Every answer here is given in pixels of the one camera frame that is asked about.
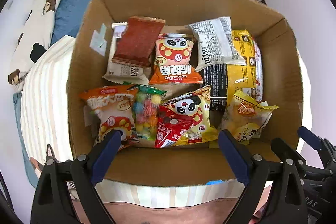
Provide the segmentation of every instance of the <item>white and gray snack bag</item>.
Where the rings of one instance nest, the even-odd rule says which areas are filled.
[[[219,17],[189,24],[198,40],[198,66],[200,71],[215,64],[246,66],[245,59],[234,47],[231,18]]]
[[[117,39],[121,38],[126,27],[127,22],[112,23],[112,29],[114,29],[114,32],[112,36],[107,71],[103,78],[119,84],[123,84],[124,81],[126,81],[134,84],[148,85],[149,80],[143,73],[143,68],[121,65],[112,62],[112,58],[117,48]]]

